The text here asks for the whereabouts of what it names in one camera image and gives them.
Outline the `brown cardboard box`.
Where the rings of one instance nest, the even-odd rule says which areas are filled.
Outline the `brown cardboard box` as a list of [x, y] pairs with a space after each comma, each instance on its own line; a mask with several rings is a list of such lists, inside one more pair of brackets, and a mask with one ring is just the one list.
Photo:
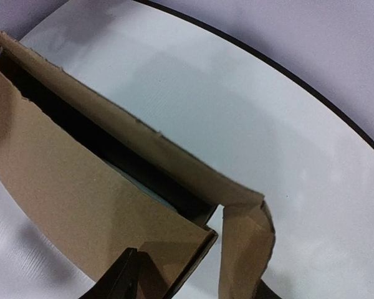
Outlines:
[[96, 282], [129, 247], [171, 298], [218, 234], [218, 296], [252, 298], [275, 243], [264, 196], [172, 143], [0, 31], [0, 182], [45, 236]]

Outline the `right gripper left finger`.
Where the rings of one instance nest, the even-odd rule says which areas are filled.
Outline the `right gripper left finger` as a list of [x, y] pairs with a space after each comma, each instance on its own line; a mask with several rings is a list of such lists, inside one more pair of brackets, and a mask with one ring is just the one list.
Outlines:
[[163, 298], [168, 289], [152, 258], [129, 247], [80, 299]]

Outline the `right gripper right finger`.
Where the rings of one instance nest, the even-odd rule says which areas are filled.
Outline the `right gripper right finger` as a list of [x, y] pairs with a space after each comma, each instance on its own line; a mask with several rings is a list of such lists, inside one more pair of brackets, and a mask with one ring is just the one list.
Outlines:
[[282, 279], [272, 278], [268, 275], [263, 275], [257, 284], [253, 299], [281, 299], [285, 293], [284, 288], [286, 281]]

